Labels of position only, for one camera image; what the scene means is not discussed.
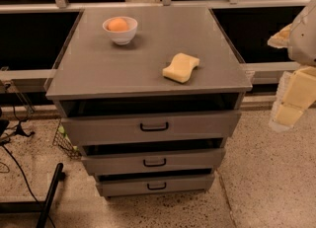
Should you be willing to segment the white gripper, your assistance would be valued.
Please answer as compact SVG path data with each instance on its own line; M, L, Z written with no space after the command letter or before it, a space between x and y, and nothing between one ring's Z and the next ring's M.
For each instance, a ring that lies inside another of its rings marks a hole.
M287 48L291 24L268 40L274 48ZM316 68L303 66L294 72L284 71L279 79L269 126L276 132L294 127L304 112L316 101Z

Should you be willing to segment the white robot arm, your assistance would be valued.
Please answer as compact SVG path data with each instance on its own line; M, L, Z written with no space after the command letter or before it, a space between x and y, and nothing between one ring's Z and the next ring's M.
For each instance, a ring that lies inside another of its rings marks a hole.
M269 126L276 132L291 129L316 101L316 0L268 40L274 48L286 48L288 58L299 64L279 79Z

